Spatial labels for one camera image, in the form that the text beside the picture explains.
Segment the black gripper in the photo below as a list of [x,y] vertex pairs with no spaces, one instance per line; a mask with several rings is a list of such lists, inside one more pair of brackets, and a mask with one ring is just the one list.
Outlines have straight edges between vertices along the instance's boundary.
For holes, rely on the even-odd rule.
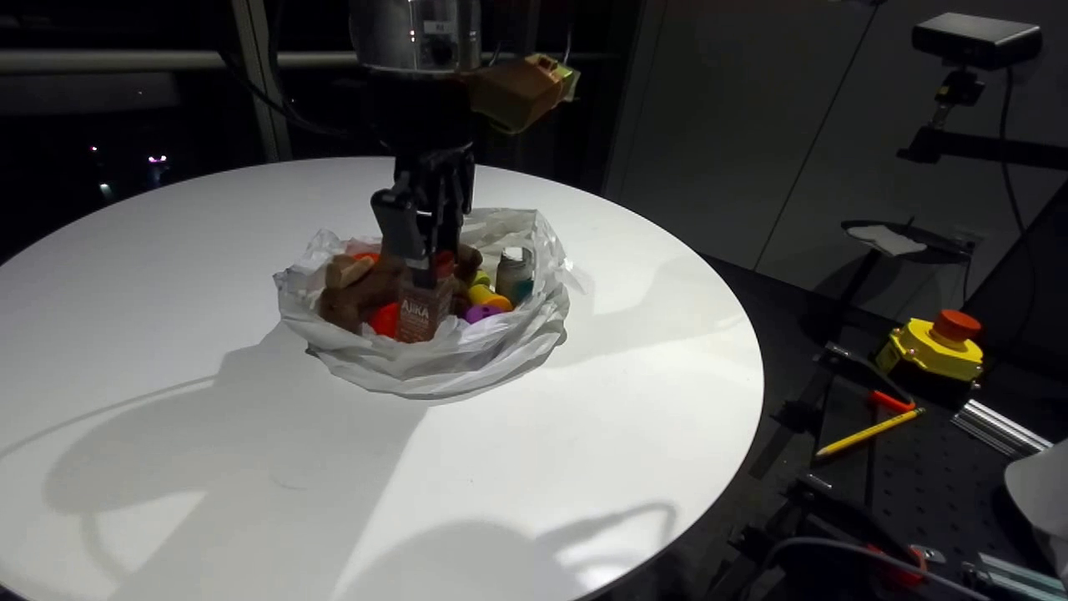
[[370,198],[382,249],[418,257],[418,223],[427,274],[457,254],[473,194],[469,93],[457,76],[377,75],[370,82],[374,131],[393,157],[393,185]]

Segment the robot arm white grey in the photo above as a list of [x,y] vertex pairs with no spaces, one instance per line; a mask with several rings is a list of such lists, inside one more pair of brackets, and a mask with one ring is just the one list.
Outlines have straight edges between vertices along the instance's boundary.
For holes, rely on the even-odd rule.
[[370,75],[374,131],[393,154],[393,185],[370,198],[383,254],[435,286],[473,191],[465,76],[482,63],[482,5],[352,0],[352,40]]

